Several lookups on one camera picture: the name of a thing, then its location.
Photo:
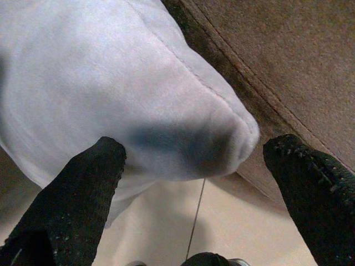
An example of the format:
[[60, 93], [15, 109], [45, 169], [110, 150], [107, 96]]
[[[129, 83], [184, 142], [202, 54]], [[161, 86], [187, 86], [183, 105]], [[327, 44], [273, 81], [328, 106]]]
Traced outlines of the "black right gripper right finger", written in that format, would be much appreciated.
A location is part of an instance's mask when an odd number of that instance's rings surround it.
[[354, 265], [354, 175], [293, 134], [268, 140], [263, 158], [317, 265]]

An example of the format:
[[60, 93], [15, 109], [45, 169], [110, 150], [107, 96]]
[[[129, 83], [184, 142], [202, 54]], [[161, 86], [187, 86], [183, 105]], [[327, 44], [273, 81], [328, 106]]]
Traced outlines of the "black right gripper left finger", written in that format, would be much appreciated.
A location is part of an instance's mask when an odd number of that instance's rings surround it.
[[109, 137], [70, 159], [1, 246], [1, 265], [92, 265], [125, 160]]

